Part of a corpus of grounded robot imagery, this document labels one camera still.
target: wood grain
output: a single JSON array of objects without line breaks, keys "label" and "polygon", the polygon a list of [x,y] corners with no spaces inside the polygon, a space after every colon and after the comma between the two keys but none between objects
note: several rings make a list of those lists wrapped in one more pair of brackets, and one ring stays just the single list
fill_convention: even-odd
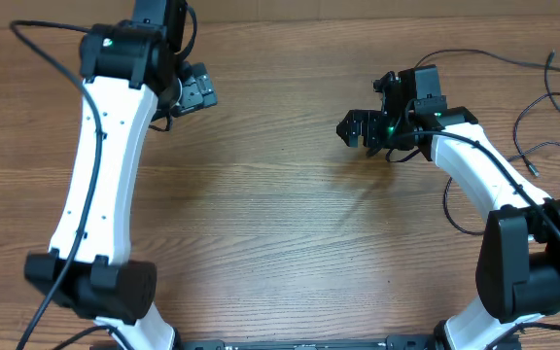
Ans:
[{"label": "wood grain", "polygon": [[[27,33],[77,69],[78,34]],[[201,26],[192,61],[207,64],[220,105],[148,135],[133,200],[133,258],[157,264],[164,319],[187,340],[248,341],[425,333],[459,313],[475,294],[481,243],[444,219],[446,175],[419,158],[365,159],[334,133],[348,110],[379,107],[372,79],[447,47],[538,62],[556,49],[560,65],[560,17]],[[513,155],[513,121],[543,94],[542,71],[467,54],[433,62],[450,105],[467,106]],[[552,82],[560,90],[560,74]],[[0,31],[0,348],[14,347],[41,300],[22,265],[28,251],[46,250],[61,214],[79,112],[78,93]],[[520,140],[560,141],[549,103]],[[533,182],[560,197],[560,149],[532,160],[542,173]],[[450,205],[460,224],[481,227],[457,187]],[[29,348],[88,325],[52,307]],[[560,333],[523,340],[560,348]]]},{"label": "wood grain", "polygon": [[[134,0],[0,0],[0,28],[13,19],[91,26],[130,18]],[[560,15],[560,0],[189,0],[203,22]]]}]

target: wooden table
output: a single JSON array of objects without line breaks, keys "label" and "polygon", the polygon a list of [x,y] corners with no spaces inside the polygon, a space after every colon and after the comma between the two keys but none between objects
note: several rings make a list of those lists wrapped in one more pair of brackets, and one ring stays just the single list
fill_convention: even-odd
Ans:
[{"label": "wooden table", "polygon": [[[79,34],[27,32],[78,69]],[[442,215],[446,174],[422,158],[366,159],[335,135],[348,110],[379,108],[372,79],[450,47],[537,62],[556,49],[560,65],[560,17],[201,25],[192,61],[207,64],[220,105],[148,135],[131,213],[133,258],[157,264],[157,305],[184,339],[429,333],[463,310],[481,240]],[[433,62],[449,105],[467,106],[513,155],[513,121],[543,94],[543,72],[467,54]],[[560,91],[560,74],[552,82]],[[79,114],[79,93],[0,31],[0,349],[14,348],[42,299],[22,267],[28,251],[47,250],[61,215]],[[560,141],[549,102],[520,139],[525,149]],[[532,160],[542,173],[533,182],[560,197],[560,149]],[[460,224],[482,228],[459,188],[450,201]],[[89,325],[51,307],[28,348]],[[523,339],[525,349],[560,348],[560,333]]]}]

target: white plastic casing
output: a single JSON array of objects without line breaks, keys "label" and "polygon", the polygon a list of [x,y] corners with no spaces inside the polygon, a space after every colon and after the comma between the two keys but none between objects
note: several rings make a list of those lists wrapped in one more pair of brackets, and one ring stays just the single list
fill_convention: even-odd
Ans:
[{"label": "white plastic casing", "polygon": [[[496,151],[480,125],[465,122],[450,125],[444,131],[480,142],[499,159],[515,181],[522,185],[524,191],[539,205],[543,204],[545,198],[549,198],[546,192],[528,182]],[[434,136],[432,159],[437,167],[446,171],[459,184],[483,221],[487,220],[490,211],[501,209],[506,204],[516,208],[529,206],[494,163],[472,145],[445,136]]]},{"label": "white plastic casing", "polygon": [[542,314],[526,315],[514,322],[501,324],[485,310],[481,299],[476,297],[464,312],[446,322],[444,331],[451,350],[483,350],[515,325],[535,322],[541,317]]},{"label": "white plastic casing", "polygon": [[[97,77],[85,84],[100,112],[103,152],[94,198],[87,218],[87,238],[75,261],[93,263],[105,256],[109,264],[128,262],[131,251],[129,216],[140,153],[149,123],[157,109],[157,96],[147,86],[129,88],[129,81]],[[84,100],[82,128],[75,167],[64,212],[49,249],[59,258],[70,253],[79,225],[96,147],[94,115]]]},{"label": "white plastic casing", "polygon": [[143,319],[137,320],[135,325],[125,325],[121,320],[97,317],[94,320],[97,326],[111,325],[122,333],[135,350],[172,350],[175,335],[174,329],[166,324],[153,302],[151,309]]}]

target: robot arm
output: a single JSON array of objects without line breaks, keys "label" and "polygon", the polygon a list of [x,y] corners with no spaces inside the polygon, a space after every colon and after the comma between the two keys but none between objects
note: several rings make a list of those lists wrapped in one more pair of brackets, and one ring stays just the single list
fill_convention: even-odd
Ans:
[{"label": "robot arm", "polygon": [[[418,148],[453,177],[486,222],[475,275],[478,297],[460,315],[438,325],[437,341],[452,350],[482,350],[511,341],[502,337],[518,324],[560,312],[560,242],[475,143],[491,153],[559,226],[560,200],[551,199],[515,171],[468,109],[447,107],[435,66],[402,71],[398,77],[390,72],[373,87],[384,93],[381,111],[350,111],[336,128],[338,136],[350,147],[357,147],[358,137],[364,136],[370,155],[382,149]],[[546,243],[544,252],[529,254],[530,236]]]},{"label": "robot arm", "polygon": [[[150,122],[217,103],[204,65],[184,60],[194,36],[177,53],[187,11],[195,35],[195,14],[184,0],[143,0],[136,3],[133,21],[96,24],[80,47],[84,86],[99,110],[102,156],[84,240],[52,300],[98,326],[118,329],[123,339],[115,340],[136,350],[181,346],[154,304],[157,268],[129,260],[129,213]],[[95,158],[94,118],[84,100],[69,194],[49,253],[29,254],[25,262],[25,278],[45,295],[73,249]]]}]

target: black cable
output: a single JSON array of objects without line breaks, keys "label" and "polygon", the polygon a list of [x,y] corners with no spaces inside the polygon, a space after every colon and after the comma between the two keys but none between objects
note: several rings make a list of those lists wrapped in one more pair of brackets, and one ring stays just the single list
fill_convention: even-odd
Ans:
[{"label": "black cable", "polygon": [[412,106],[414,105],[414,103],[416,103],[416,101],[418,101],[417,98],[412,98],[409,101],[407,101],[407,104],[405,105],[403,117],[405,118],[405,123],[408,125],[411,125],[411,123],[409,122],[409,110],[412,109]]},{"label": "black cable", "polygon": [[462,233],[473,235],[473,236],[482,236],[484,231],[467,230],[467,229],[457,225],[457,223],[455,223],[455,220],[453,220],[453,217],[451,217],[451,213],[448,210],[448,193],[451,189],[451,184],[452,183],[453,183],[453,178],[452,177],[448,178],[448,182],[446,183],[446,187],[444,188],[444,196],[442,197],[442,208],[444,209],[444,216],[446,217],[446,220],[448,220],[448,222],[454,228],[456,228],[457,230],[459,230]]},{"label": "black cable", "polygon": [[552,105],[554,105],[554,108],[559,111],[560,113],[560,106],[558,103],[556,103],[556,101],[554,100],[554,96],[552,95],[551,91],[550,91],[550,83],[548,82],[548,70],[552,64],[552,60],[554,59],[554,56],[556,55],[556,51],[553,50],[550,55],[548,56],[548,59],[545,63],[545,67],[543,69],[543,83],[545,84],[545,91],[549,94],[550,96],[550,101],[552,102]]},{"label": "black cable", "polygon": [[75,334],[75,335],[71,336],[70,338],[64,340],[61,344],[55,346],[53,350],[61,350],[65,347],[67,347],[68,345],[73,344],[77,340],[83,338],[84,336],[92,334],[92,333],[97,332],[97,331],[101,331],[101,330],[108,331],[109,334],[112,334],[112,333],[115,334],[116,338],[121,342],[124,349],[133,350],[133,347],[131,346],[131,344],[128,341],[126,341],[123,334],[116,327],[109,326],[109,325],[94,326],[94,327],[90,327],[90,328],[88,328],[84,331],[78,332],[77,334]]},{"label": "black cable", "polygon": [[420,154],[420,150],[415,150],[414,152],[410,153],[409,155],[405,156],[402,159],[390,160],[390,155],[393,153],[394,150],[395,149],[388,150],[388,153],[386,154],[386,161],[388,161],[388,162],[406,162],[406,161],[416,157],[418,154]]},{"label": "black cable", "polygon": [[[495,53],[487,52],[487,51],[484,51],[484,50],[477,50],[477,49],[444,49],[444,50],[438,50],[436,52],[428,53],[423,58],[421,58],[418,61],[418,63],[416,63],[414,68],[419,67],[427,58],[429,58],[433,55],[436,55],[436,54],[440,54],[440,53],[480,53],[480,54],[485,54],[485,55],[488,55],[490,57],[499,59],[503,62],[519,65],[519,66],[522,66],[522,67],[540,68],[540,69],[544,69],[544,67],[545,67],[545,64],[535,63],[535,62],[524,62],[524,61],[519,61],[519,60],[515,60],[515,59],[510,59],[510,58],[502,57],[502,56],[497,55]],[[555,71],[555,72],[560,72],[560,67],[550,66],[549,69],[552,70],[552,71]]]},{"label": "black cable", "polygon": [[520,115],[518,116],[518,118],[515,120],[515,124],[513,125],[513,144],[515,145],[515,149],[517,150],[517,152],[521,155],[522,159],[524,160],[524,163],[529,167],[529,169],[531,170],[531,172],[538,177],[539,176],[539,172],[537,171],[537,168],[535,167],[535,165],[528,159],[526,159],[526,157],[523,155],[522,153],[522,148],[520,147],[520,143],[518,142],[517,139],[517,131],[518,131],[518,127],[520,125],[520,122],[522,122],[522,119],[524,117],[526,117],[526,115],[529,113],[529,111],[535,107],[538,103],[540,103],[541,101],[543,101],[544,99],[546,99],[547,97],[552,97],[552,96],[560,96],[560,92],[550,92],[547,93],[543,96],[541,96],[540,98],[538,98],[537,100],[535,100],[533,103],[531,103],[528,107],[526,107],[524,109],[524,111],[522,111],[522,113],[520,113]]},{"label": "black cable", "polygon": [[184,49],[182,49],[177,55],[176,55],[176,61],[178,63],[184,62],[185,59],[190,55],[190,53],[192,53],[193,50],[193,44],[195,44],[195,37],[198,34],[198,20],[195,16],[195,11],[193,10],[193,7],[191,6],[187,6],[187,11],[190,13],[190,16],[192,17],[192,23],[193,23],[193,33],[192,33],[192,37],[190,38],[190,41],[187,43],[187,45],[185,46]]},{"label": "black cable", "polygon": [[166,124],[165,124],[165,128],[160,128],[158,126],[154,126],[152,124],[148,125],[148,128],[154,131],[158,131],[158,132],[169,132],[172,129],[172,125],[174,124],[173,118],[172,116],[168,115],[165,116],[165,118],[167,119]]},{"label": "black cable", "polygon": [[[401,134],[401,135],[395,137],[395,139],[402,139],[402,138],[409,138],[409,137],[416,137],[416,136],[434,136],[434,135],[448,137],[448,138],[452,138],[452,139],[455,139],[455,140],[458,140],[458,141],[465,142],[465,143],[473,146],[474,148],[480,150],[481,152],[483,152],[492,161],[492,163],[500,170],[500,172],[503,174],[503,176],[505,176],[505,178],[509,181],[509,183],[511,184],[513,189],[542,218],[542,220],[545,222],[548,229],[550,231],[552,231],[552,233],[554,233],[555,237],[560,242],[560,230],[559,230],[559,228],[552,222],[552,220],[550,220],[550,218],[544,213],[542,208],[526,193],[526,191],[524,191],[522,186],[520,186],[518,183],[515,182],[515,179],[507,171],[505,166],[502,163],[499,162],[499,160],[496,158],[496,156],[494,156],[494,154],[492,154],[488,149],[486,149],[479,142],[473,141],[473,140],[471,140],[467,137],[464,137],[464,136],[460,136],[460,135],[449,133],[449,132],[442,132],[442,131],[413,131],[413,132],[408,132],[408,133]],[[540,329],[545,329],[545,330],[560,331],[560,325],[552,325],[552,324],[546,324],[546,323],[540,323],[540,322],[519,324],[519,325],[516,325],[515,327],[513,327],[511,330],[507,331],[497,341],[488,345],[487,348],[492,349],[496,344],[498,344],[498,342],[501,339],[507,338],[507,337],[511,336],[512,334],[518,332],[518,331],[528,329],[528,328],[540,328]]]},{"label": "black cable", "polygon": [[508,161],[518,160],[518,159],[522,158],[523,156],[527,156],[527,155],[531,154],[532,152],[534,152],[534,151],[536,151],[536,150],[538,150],[538,149],[540,149],[540,148],[542,148],[542,147],[550,146],[550,145],[559,146],[559,147],[560,147],[560,142],[556,142],[556,141],[545,141],[545,142],[542,142],[542,143],[540,143],[539,145],[537,145],[537,146],[535,146],[535,147],[533,147],[533,148],[531,148],[531,149],[529,149],[529,150],[527,150],[527,151],[524,151],[524,152],[522,152],[522,153],[519,154],[519,155],[510,157],[510,158],[508,159]]},{"label": "black cable", "polygon": [[10,30],[12,30],[12,32],[15,33],[17,38],[21,40],[23,44],[25,44],[29,49],[31,49],[36,54],[40,55],[43,59],[45,59],[46,62],[48,62],[51,66],[53,66],[53,68],[55,68],[59,73],[61,73],[64,77],[66,77],[66,79],[68,79],[77,88],[77,90],[79,90],[81,94],[84,96],[84,98],[87,101],[87,105],[89,106],[92,113],[94,114],[94,123],[96,125],[96,149],[94,153],[94,166],[92,167],[92,174],[90,177],[89,187],[87,190],[86,202],[84,203],[84,209],[82,210],[81,219],[79,221],[79,226],[77,227],[77,231],[75,233],[75,240],[71,247],[71,251],[68,254],[68,258],[66,259],[66,263],[64,264],[64,267],[61,269],[59,275],[57,276],[57,279],[53,283],[51,290],[46,294],[45,299],[38,307],[38,310],[36,310],[36,313],[32,317],[29,324],[27,325],[27,328],[25,329],[25,332],[23,333],[21,339],[18,341],[17,350],[21,350],[25,347],[27,340],[29,340],[29,336],[32,334],[32,332],[36,328],[36,325],[38,325],[40,318],[47,310],[47,307],[49,306],[49,303],[51,302],[53,295],[55,294],[59,286],[62,284],[62,281],[66,276],[66,273],[70,269],[70,266],[73,260],[75,259],[75,255],[77,255],[77,252],[79,251],[79,246],[81,245],[81,241],[84,238],[84,234],[85,234],[86,222],[88,221],[89,208],[92,203],[92,198],[94,197],[94,190],[96,188],[96,181],[98,179],[98,170],[100,167],[101,152],[103,146],[103,142],[102,142],[103,129],[101,127],[101,120],[98,113],[98,108],[96,107],[96,104],[92,99],[92,96],[84,87],[83,82],[79,80],[70,70],[68,70],[58,61],[56,61],[48,53],[40,49],[36,44],[30,41],[22,33],[20,33],[20,31],[18,30],[18,26],[20,25],[70,29],[70,30],[77,30],[81,32],[87,32],[87,30],[73,25],[45,22],[39,20],[13,20],[10,23]]}]

